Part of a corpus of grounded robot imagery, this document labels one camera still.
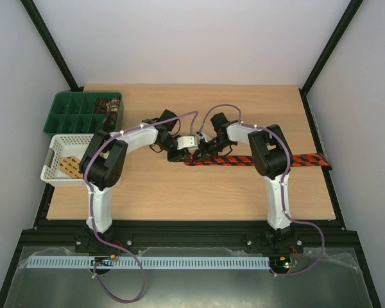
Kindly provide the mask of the orange navy striped tie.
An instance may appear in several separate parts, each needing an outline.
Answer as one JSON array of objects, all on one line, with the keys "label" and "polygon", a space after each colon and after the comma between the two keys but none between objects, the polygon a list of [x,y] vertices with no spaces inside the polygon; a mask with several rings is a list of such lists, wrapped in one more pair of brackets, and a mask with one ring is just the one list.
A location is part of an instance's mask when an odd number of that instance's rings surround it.
[{"label": "orange navy striped tie", "polygon": [[[215,157],[203,161],[185,162],[186,166],[254,166],[252,156],[248,155],[227,155],[225,157]],[[320,166],[324,170],[330,171],[330,166],[326,156],[321,153],[310,153],[294,155],[291,163],[292,167],[314,167]]]}]

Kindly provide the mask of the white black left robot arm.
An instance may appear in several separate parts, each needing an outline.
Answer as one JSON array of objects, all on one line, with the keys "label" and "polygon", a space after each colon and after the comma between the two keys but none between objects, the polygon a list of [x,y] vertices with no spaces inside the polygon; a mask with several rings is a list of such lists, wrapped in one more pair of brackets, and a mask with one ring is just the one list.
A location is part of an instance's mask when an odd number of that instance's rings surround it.
[{"label": "white black left robot arm", "polygon": [[171,135],[170,129],[181,118],[198,115],[197,111],[180,116],[165,110],[158,119],[146,119],[137,126],[119,132],[98,130],[92,136],[80,162],[80,172],[89,194],[87,225],[97,233],[112,226],[112,189],[121,179],[126,155],[145,146],[158,145],[175,161],[187,160],[189,148],[197,146],[197,138]]}]

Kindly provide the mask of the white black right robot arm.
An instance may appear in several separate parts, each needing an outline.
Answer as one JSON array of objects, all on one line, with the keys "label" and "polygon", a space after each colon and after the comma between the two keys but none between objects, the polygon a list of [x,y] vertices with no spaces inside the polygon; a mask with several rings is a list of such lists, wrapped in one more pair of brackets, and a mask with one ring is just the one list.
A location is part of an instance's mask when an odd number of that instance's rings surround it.
[{"label": "white black right robot arm", "polygon": [[249,145],[254,166],[266,182],[267,222],[274,230],[267,235],[267,244],[276,252],[283,250],[289,244],[289,236],[284,229],[291,226],[288,181],[293,155],[281,127],[277,124],[261,127],[240,120],[229,121],[224,113],[214,115],[211,123],[216,136],[209,139],[198,130],[198,149],[193,159],[198,161],[215,157],[225,148],[238,143]]}]

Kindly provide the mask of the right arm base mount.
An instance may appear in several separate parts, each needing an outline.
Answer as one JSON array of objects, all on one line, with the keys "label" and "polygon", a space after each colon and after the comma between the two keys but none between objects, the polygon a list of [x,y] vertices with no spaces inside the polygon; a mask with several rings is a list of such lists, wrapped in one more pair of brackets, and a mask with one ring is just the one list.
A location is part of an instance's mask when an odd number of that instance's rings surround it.
[{"label": "right arm base mount", "polygon": [[245,235],[244,240],[248,253],[283,254],[287,255],[294,251],[300,253],[303,242],[297,233],[267,230]]}]

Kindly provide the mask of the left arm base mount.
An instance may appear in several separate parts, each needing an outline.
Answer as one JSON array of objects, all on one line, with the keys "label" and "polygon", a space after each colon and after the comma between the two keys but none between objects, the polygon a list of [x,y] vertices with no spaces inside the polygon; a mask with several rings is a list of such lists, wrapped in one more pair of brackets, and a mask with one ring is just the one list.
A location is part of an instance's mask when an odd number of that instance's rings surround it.
[{"label": "left arm base mount", "polygon": [[[132,246],[132,236],[130,234],[115,232],[112,228],[103,234],[98,232],[98,235],[100,238],[102,238],[102,240],[112,243],[116,246],[122,246],[126,249],[131,248]],[[84,231],[75,233],[74,240],[76,243],[75,252],[77,253],[89,253],[98,255],[120,252],[120,250],[100,242],[94,235],[93,230],[89,228],[85,229]]]}]

